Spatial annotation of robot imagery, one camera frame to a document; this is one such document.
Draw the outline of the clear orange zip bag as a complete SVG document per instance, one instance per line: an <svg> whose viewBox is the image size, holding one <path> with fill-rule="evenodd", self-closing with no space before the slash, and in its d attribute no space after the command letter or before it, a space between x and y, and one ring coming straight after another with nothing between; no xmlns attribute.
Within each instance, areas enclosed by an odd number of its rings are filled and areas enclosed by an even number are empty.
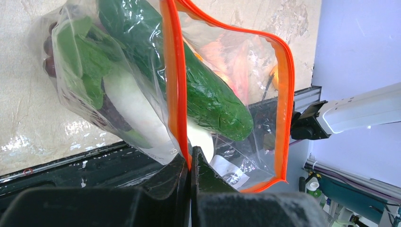
<svg viewBox="0 0 401 227"><path fill-rule="evenodd" d="M98 2L68 0L34 22L28 31L27 42L42 67L46 58L43 43L49 35L49 26L62 16L91 16L106 31L99 19ZM294 60L286 42L271 33L222 23L190 0L147 2L162 16L164 50L167 51L164 59L166 90L161 91L157 80L150 81L144 77L146 83L154 85L159 102L166 107L163 119L178 150L177 156L183 157L191 169L192 149L201 147L207 163L240 192L261 192L276 183L285 182L295 83ZM250 36L252 57L255 58L252 62L265 76L262 100L244 104L253 118L254 127L251 134L241 141L230 140L200 127L187 115L184 45L188 45L193 54L212 70L201 57L199 48L221 35ZM270 71L275 65L279 70L278 90L270 79ZM58 96L57 81L49 78Z"/></svg>

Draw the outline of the red grape bunch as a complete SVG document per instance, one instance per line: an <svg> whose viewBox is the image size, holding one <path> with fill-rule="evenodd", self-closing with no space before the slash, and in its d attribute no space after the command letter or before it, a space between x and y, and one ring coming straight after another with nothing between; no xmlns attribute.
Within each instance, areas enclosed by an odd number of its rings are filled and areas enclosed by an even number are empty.
<svg viewBox="0 0 401 227"><path fill-rule="evenodd" d="M133 129L117 108L119 89L106 88L130 71L118 43L92 18L52 23L43 50L64 107L106 131Z"/></svg>

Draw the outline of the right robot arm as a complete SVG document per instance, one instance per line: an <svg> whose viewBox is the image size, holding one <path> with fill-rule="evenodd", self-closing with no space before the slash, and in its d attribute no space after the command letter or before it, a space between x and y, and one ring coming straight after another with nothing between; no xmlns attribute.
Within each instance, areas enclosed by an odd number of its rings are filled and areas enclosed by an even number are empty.
<svg viewBox="0 0 401 227"><path fill-rule="evenodd" d="M342 100L320 101L294 112L294 140L321 140L355 128L401 120L401 85L395 83Z"/></svg>

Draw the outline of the white radish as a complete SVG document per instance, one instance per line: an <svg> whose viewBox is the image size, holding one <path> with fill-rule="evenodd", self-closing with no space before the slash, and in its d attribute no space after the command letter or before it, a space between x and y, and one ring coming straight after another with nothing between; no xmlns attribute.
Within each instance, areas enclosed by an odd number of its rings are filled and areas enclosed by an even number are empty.
<svg viewBox="0 0 401 227"><path fill-rule="evenodd" d="M162 165L178 150L153 84L126 59L124 46L91 16L58 19L51 32L56 89L72 112Z"/></svg>

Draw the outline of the green cucumber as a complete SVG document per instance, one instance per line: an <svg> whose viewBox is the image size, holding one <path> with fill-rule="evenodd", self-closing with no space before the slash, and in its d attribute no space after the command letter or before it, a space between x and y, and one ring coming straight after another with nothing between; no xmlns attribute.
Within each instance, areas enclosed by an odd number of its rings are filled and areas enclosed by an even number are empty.
<svg viewBox="0 0 401 227"><path fill-rule="evenodd" d="M166 90L163 25L160 13L145 0L100 0L99 19L122 46L127 60ZM252 132L253 118L233 90L184 45L187 115L194 123L230 140Z"/></svg>

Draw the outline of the pink peach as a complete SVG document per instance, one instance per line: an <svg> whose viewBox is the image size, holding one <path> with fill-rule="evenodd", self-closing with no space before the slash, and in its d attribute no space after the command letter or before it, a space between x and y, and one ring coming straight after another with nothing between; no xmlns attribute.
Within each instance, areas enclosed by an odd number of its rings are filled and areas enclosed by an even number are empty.
<svg viewBox="0 0 401 227"><path fill-rule="evenodd" d="M199 48L201 57L245 104L262 100L265 76L255 68L248 35L221 35Z"/></svg>

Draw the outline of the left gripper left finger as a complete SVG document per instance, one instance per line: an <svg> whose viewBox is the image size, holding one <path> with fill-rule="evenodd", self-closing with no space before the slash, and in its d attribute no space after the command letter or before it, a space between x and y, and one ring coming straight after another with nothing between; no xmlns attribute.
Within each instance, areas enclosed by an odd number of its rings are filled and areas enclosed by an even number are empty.
<svg viewBox="0 0 401 227"><path fill-rule="evenodd" d="M18 195L3 227L185 227L189 171L177 156L151 178L122 188L35 188Z"/></svg>

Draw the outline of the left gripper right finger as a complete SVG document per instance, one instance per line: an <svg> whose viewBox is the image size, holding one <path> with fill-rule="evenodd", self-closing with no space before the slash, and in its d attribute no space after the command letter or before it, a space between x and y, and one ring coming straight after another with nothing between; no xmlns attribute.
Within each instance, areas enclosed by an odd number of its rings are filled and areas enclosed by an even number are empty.
<svg viewBox="0 0 401 227"><path fill-rule="evenodd" d="M207 163L201 147L192 149L193 227L325 227L323 210L310 195L240 193Z"/></svg>

